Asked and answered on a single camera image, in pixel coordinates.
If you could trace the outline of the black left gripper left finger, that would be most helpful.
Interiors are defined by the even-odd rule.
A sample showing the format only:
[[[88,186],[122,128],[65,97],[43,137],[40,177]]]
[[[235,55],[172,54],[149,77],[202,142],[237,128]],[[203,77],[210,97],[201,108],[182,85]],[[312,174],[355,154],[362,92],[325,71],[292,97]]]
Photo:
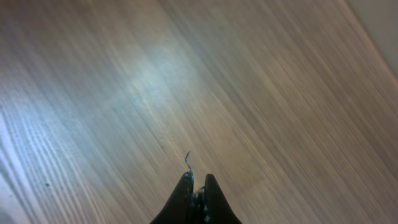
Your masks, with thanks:
[[[193,175],[185,172],[159,214],[150,224],[186,224],[193,193]]]

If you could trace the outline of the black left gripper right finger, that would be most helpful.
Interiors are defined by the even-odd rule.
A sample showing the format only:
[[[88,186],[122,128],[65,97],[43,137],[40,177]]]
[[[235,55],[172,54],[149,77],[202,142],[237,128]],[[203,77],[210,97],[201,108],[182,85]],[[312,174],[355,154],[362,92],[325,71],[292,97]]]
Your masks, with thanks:
[[[234,214],[213,174],[205,179],[205,223],[209,224],[242,224]]]

